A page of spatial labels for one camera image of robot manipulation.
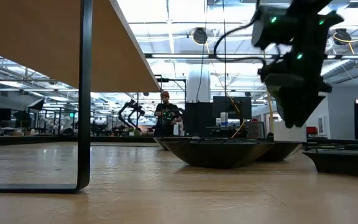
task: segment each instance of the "wooden floor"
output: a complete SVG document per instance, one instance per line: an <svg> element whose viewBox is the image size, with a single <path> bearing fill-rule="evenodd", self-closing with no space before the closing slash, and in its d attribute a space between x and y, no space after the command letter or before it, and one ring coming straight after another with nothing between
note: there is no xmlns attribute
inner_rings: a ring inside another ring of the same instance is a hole
<svg viewBox="0 0 358 224"><path fill-rule="evenodd" d="M75 183L76 144L0 147L0 183ZM147 146L92 147L77 195L0 194L0 223L358 223L358 177L296 154L235 170L189 167Z"/></svg>

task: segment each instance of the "red object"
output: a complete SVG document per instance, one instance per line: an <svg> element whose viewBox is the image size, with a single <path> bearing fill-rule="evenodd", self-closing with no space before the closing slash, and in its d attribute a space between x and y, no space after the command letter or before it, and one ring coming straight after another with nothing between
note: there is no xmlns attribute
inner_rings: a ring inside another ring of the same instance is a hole
<svg viewBox="0 0 358 224"><path fill-rule="evenodd" d="M306 127L307 134L317 134L317 127Z"/></svg>

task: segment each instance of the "white cylinder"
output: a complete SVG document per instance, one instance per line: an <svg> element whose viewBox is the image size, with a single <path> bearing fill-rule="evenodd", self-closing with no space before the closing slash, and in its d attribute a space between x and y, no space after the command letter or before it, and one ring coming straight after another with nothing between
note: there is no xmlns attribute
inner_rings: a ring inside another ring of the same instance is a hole
<svg viewBox="0 0 358 224"><path fill-rule="evenodd" d="M229 113L227 112L222 112L221 113L221 126L226 126L227 125L227 119L229 118Z"/></svg>

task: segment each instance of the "metal frame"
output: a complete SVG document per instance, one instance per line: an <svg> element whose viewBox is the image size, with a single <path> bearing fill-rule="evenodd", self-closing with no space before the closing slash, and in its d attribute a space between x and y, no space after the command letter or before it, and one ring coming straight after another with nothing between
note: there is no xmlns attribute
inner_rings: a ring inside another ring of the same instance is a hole
<svg viewBox="0 0 358 224"><path fill-rule="evenodd" d="M81 0L78 170L76 184L0 184L4 193L75 193L90 182L93 0Z"/></svg>

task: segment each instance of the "person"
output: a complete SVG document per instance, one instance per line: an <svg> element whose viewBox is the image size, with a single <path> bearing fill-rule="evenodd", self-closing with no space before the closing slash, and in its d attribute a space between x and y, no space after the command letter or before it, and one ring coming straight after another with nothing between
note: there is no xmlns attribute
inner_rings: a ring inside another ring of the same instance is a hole
<svg viewBox="0 0 358 224"><path fill-rule="evenodd" d="M154 115L157 118L157 124L155 126L155 136L171 136L173 135L173 126L176 123L181 122L181 116L179 114L179 108L169 102L169 92L163 91L161 93L162 103L159 103L155 109ZM164 119L169 114L173 119Z"/></svg>

